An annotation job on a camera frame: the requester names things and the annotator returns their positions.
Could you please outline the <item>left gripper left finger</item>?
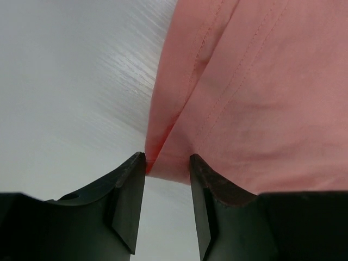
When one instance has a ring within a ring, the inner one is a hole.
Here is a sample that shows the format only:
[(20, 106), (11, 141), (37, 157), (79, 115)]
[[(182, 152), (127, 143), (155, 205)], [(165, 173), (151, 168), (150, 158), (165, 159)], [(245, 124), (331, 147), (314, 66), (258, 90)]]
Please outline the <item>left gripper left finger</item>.
[(137, 152), (58, 200), (2, 193), (1, 260), (129, 260), (138, 237), (145, 168), (145, 155)]

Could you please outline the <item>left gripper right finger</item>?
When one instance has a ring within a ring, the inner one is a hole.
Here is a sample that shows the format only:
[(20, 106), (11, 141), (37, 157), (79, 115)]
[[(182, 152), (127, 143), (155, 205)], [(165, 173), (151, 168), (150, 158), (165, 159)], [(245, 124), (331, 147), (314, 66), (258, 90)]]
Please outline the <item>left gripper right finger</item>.
[(347, 260), (347, 192), (252, 194), (190, 157), (201, 260)]

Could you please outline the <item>pink t shirt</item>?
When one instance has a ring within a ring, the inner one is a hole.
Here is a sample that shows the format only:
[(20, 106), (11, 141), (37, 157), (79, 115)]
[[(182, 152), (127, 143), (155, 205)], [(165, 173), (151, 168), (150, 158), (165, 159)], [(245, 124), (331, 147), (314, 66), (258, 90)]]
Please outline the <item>pink t shirt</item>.
[(347, 1), (178, 1), (161, 53), (147, 173), (189, 158), (258, 194), (347, 189)]

